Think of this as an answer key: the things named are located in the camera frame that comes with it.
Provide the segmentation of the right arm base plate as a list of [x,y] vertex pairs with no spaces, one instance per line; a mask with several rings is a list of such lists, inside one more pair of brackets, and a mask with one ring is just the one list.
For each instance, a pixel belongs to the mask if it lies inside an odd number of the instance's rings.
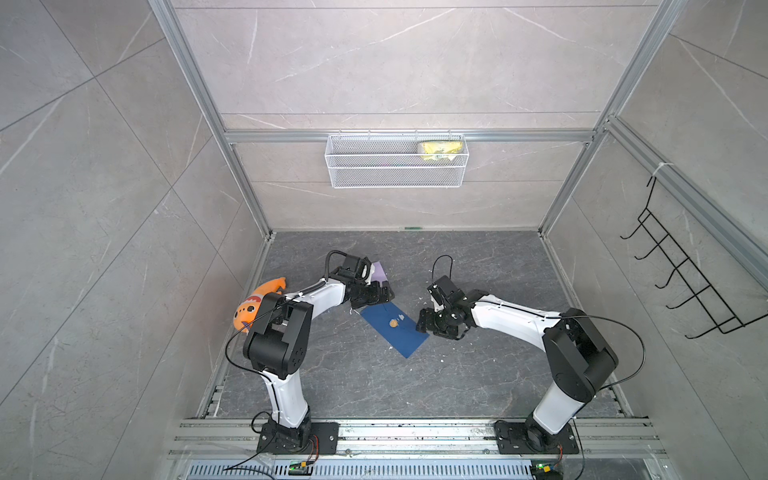
[[566,424],[557,434],[550,434],[535,422],[497,420],[494,436],[500,454],[575,455],[580,453],[576,434]]

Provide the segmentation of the dark blue envelope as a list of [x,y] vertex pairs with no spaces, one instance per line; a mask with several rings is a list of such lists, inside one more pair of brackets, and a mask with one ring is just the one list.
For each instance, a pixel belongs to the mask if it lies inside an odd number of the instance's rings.
[[404,358],[413,355],[428,338],[416,329],[415,321],[392,303],[367,306],[361,316]]

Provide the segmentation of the purple envelope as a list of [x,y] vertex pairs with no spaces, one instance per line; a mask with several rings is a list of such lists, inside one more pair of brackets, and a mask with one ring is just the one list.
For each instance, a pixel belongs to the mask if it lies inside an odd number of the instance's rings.
[[382,265],[381,265],[381,263],[379,261],[376,261],[376,262],[374,262],[371,265],[371,272],[370,272],[369,280],[371,282],[377,281],[377,282],[380,282],[380,283],[385,282],[385,281],[388,280],[388,278],[386,276],[386,273],[385,273],[385,271],[384,271],[384,269],[383,269],[383,267],[382,267]]

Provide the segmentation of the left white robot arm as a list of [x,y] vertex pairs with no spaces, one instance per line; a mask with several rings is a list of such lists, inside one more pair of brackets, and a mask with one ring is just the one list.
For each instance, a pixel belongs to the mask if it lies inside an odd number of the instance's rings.
[[234,326],[246,334],[243,356],[264,379],[269,394],[272,413],[262,428],[259,448],[270,452],[317,446],[300,378],[312,321],[346,302],[357,309],[394,299],[387,281],[321,279],[297,292],[287,292],[286,287],[284,277],[260,285],[233,317]]

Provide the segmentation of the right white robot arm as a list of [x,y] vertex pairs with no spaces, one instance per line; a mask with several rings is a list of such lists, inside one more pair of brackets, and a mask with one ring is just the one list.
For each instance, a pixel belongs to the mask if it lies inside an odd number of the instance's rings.
[[494,330],[545,352],[552,383],[521,423],[498,421],[497,438],[523,441],[534,452],[567,449],[559,437],[598,393],[619,364],[607,340],[583,311],[550,312],[502,300],[481,290],[451,296],[430,290],[433,306],[419,314],[416,330],[460,340],[471,328]]

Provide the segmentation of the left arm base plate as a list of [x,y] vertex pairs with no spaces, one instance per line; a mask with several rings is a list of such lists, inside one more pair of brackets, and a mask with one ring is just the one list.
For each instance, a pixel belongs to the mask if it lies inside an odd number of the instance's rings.
[[258,437],[258,453],[333,455],[340,438],[337,422],[304,421],[296,428],[279,425],[269,419]]

